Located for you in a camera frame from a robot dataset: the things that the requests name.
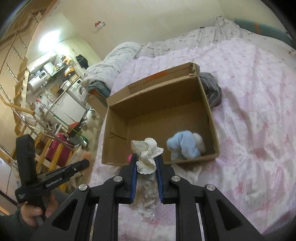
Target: light blue stuffed animal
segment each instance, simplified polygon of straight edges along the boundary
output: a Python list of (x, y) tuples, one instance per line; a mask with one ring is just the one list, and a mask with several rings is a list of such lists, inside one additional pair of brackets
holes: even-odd
[(171, 151), (172, 161), (195, 159), (206, 151), (202, 137), (190, 131), (177, 132), (167, 140), (167, 147)]

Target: bright light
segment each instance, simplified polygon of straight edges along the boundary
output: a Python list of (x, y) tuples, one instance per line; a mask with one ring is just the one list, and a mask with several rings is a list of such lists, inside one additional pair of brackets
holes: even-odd
[(59, 30), (45, 34), (39, 43), (39, 49), (44, 52), (52, 50), (59, 42)]

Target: metal bolt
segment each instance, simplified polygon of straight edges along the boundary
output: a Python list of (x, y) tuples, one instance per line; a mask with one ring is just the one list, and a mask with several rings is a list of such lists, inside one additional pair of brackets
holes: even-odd
[(172, 180), (173, 180), (174, 182), (178, 182), (178, 181), (181, 180), (181, 177), (179, 177), (179, 176), (172, 176)]
[(207, 185), (207, 190), (214, 191), (215, 189), (216, 189), (216, 187), (213, 184), (208, 184)]
[(85, 191), (85, 190), (87, 189), (87, 185), (86, 185), (86, 184), (81, 184), (81, 185), (78, 187), (78, 189), (79, 189), (80, 191)]
[(120, 182), (120, 181), (122, 181), (122, 177), (121, 176), (116, 176), (116, 177), (113, 178), (113, 180), (115, 182)]

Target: blue gripper pad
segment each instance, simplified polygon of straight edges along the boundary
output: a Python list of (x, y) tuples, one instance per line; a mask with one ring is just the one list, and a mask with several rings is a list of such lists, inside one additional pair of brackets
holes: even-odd
[(133, 168), (133, 174), (131, 177), (131, 202), (132, 203), (136, 196), (137, 177), (138, 177), (138, 170), (137, 170), (137, 165), (135, 164)]
[(163, 203), (163, 181), (161, 178), (158, 159), (154, 158), (154, 161), (156, 163), (156, 178), (157, 178), (158, 195), (159, 195), (160, 202)]

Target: dark green sleeve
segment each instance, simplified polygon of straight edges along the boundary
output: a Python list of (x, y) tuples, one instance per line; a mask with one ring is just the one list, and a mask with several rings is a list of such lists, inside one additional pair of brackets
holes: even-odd
[(0, 241), (27, 241), (34, 231), (22, 219), (20, 209), (10, 216), (0, 216)]

